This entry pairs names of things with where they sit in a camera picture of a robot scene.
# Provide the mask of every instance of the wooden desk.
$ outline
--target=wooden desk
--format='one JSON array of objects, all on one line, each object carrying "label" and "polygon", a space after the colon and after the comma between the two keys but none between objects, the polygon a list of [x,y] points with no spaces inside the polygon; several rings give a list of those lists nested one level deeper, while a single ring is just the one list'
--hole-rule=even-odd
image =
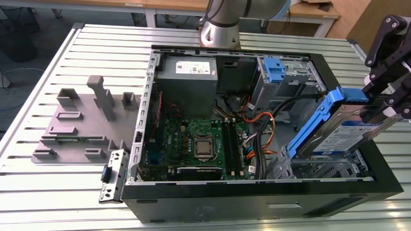
[{"label": "wooden desk", "polygon": [[27,0],[34,2],[54,2],[63,4],[79,4],[91,6],[146,7],[147,0]]},{"label": "wooden desk", "polygon": [[[158,14],[203,16],[207,4],[208,0],[0,0],[3,6],[144,13],[148,27],[156,27]],[[339,18],[334,7],[324,12],[306,2],[291,6],[291,22],[320,24],[315,37],[326,37]]]},{"label": "wooden desk", "polygon": [[0,0],[0,6],[144,13],[147,0]]},{"label": "wooden desk", "polygon": [[[208,0],[147,0],[147,8],[155,9],[206,12],[207,5]],[[302,2],[291,6],[291,14],[295,17],[340,18],[340,14],[334,6],[331,6],[328,12],[319,10],[318,7],[319,4]]]},{"label": "wooden desk", "polygon": [[[147,25],[155,27],[156,14],[203,16],[208,0],[147,0],[144,10]],[[315,37],[326,37],[340,14],[331,6],[328,12],[318,9],[319,4],[302,2],[291,6],[291,22],[320,24]]]}]

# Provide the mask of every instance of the metal bracket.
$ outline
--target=metal bracket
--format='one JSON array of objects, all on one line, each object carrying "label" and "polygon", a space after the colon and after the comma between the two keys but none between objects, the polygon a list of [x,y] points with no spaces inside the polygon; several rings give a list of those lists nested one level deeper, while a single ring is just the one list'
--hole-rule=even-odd
[{"label": "metal bracket", "polygon": [[104,166],[100,191],[100,204],[119,204],[127,174],[130,153],[126,149],[111,152],[108,164]]}]

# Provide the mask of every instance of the desk leg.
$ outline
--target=desk leg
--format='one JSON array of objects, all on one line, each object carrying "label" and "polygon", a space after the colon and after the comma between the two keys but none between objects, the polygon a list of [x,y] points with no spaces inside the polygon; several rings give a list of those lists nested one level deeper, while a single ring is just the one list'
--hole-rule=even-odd
[{"label": "desk leg", "polygon": [[315,35],[314,35],[315,37],[324,38],[327,36],[328,31],[332,27],[334,21],[335,19],[324,19],[323,23],[320,24],[315,32]]},{"label": "desk leg", "polygon": [[156,27],[156,10],[155,9],[144,9],[147,27]]}]

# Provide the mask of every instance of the ram slot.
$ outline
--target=ram slot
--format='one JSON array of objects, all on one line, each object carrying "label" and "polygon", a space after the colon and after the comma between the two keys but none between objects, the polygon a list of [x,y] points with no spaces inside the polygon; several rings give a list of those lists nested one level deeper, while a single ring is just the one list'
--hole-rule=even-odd
[{"label": "ram slot", "polygon": [[222,132],[223,132],[223,147],[224,147],[224,158],[226,158],[226,173],[227,175],[235,171],[234,169],[234,160],[231,154],[231,145],[230,145],[230,132],[228,132],[228,123],[222,123]]},{"label": "ram slot", "polygon": [[240,175],[242,162],[236,124],[224,122],[222,124],[222,129],[226,157],[226,173],[228,175]]},{"label": "ram slot", "polygon": [[234,161],[234,171],[236,175],[240,175],[242,172],[240,146],[239,146],[239,136],[235,123],[228,124],[228,133],[230,133],[231,158]]}]

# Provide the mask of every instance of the green motherboard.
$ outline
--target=green motherboard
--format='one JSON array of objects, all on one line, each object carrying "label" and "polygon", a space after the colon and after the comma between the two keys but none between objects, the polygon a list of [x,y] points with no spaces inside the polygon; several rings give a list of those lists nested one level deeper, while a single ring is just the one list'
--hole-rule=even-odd
[{"label": "green motherboard", "polygon": [[179,167],[222,168],[223,180],[246,180],[242,137],[243,122],[207,119],[168,119],[162,142],[150,143],[140,170],[146,180],[174,180]]}]

